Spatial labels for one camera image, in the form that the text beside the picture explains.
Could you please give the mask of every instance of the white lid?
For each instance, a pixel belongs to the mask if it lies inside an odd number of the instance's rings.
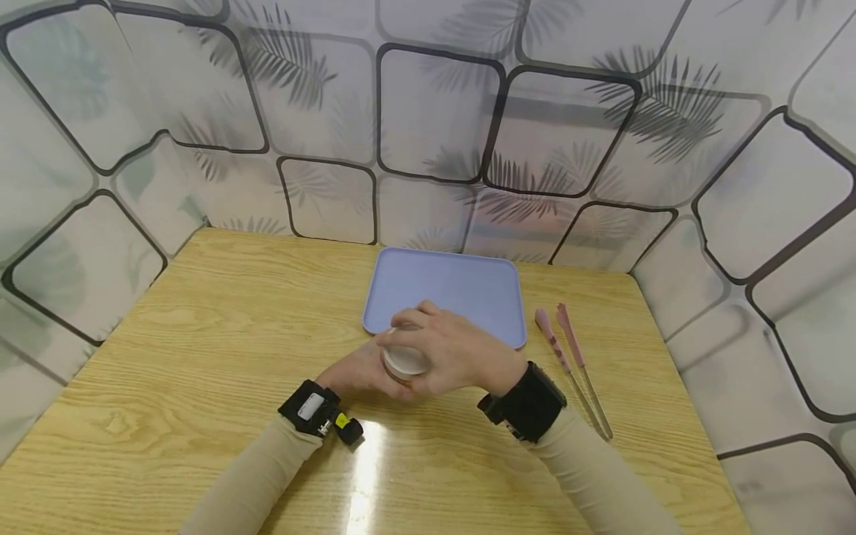
[[[431,362],[421,351],[404,346],[389,346],[383,349],[387,365],[405,375],[419,375],[431,368]]]

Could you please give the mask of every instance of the chopsticks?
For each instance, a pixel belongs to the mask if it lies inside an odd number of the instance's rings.
[[[600,419],[598,419],[598,417],[595,416],[595,413],[591,410],[591,404],[586,399],[586,396],[583,395],[582,388],[580,388],[580,384],[577,382],[577,379],[571,370],[570,362],[568,362],[568,358],[562,350],[562,345],[553,333],[553,329],[550,326],[550,315],[543,308],[539,308],[535,311],[535,323],[538,325],[538,328],[541,329],[541,332],[544,334],[544,338],[547,339],[550,347],[553,348],[553,353],[556,354],[556,357],[559,359],[559,364],[565,371],[565,375],[570,379],[571,385],[574,387],[574,392],[580,399],[580,404],[583,406],[586,414],[588,414],[591,424],[603,440],[609,441],[614,436],[612,427],[606,419],[606,414],[603,412],[603,407],[600,404],[600,400],[597,398],[597,392],[595,392],[594,386],[591,384],[591,379],[589,378],[588,371],[586,370],[586,361],[583,359],[582,352],[580,351],[580,345],[577,342],[574,329],[571,327],[570,319],[568,318],[568,310],[563,303],[560,303],[557,307],[556,321],[559,322],[562,330],[565,331],[565,336],[568,338],[568,344],[571,347],[571,353],[574,356],[574,361],[577,363],[580,370],[583,371],[583,376],[586,379],[586,386],[591,393],[591,398],[594,400],[595,408],[597,409],[597,414],[600,416]]]
[[[603,406],[600,404],[600,399],[597,397],[594,385],[591,384],[588,370],[586,370],[586,360],[583,359],[583,352],[580,351],[580,343],[577,342],[577,335],[574,333],[574,327],[571,326],[571,318],[568,317],[568,308],[564,303],[559,303],[556,307],[556,321],[559,322],[562,330],[565,331],[565,337],[568,339],[568,345],[571,347],[571,354],[574,356],[574,361],[577,363],[577,367],[582,370],[583,377],[586,379],[586,386],[588,387],[589,394],[591,394],[591,399],[594,401],[594,408],[597,410],[597,415],[601,419],[600,424],[603,426],[603,432],[606,434],[607,440],[610,440],[614,436],[612,426],[609,425],[609,420],[606,419],[606,413],[603,412]]]

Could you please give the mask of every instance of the decorative wallpaper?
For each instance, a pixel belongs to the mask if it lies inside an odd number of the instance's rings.
[[[0,458],[207,222],[629,272],[754,531],[852,532],[855,9],[7,0]]]

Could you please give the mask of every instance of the tabletop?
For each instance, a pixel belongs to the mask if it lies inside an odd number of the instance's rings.
[[[0,468],[3,531],[175,532],[300,382],[368,338],[378,251],[198,232]],[[636,282],[517,266],[527,357],[580,408],[533,320],[566,302],[612,444],[684,533],[749,533]],[[480,396],[353,400],[366,441],[327,440],[262,532],[588,533]]]

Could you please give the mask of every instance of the plastic tray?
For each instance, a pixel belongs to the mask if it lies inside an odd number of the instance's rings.
[[[372,334],[387,330],[393,314],[423,299],[466,316],[512,348],[526,344],[520,278],[507,260],[387,247],[377,255],[363,327]]]

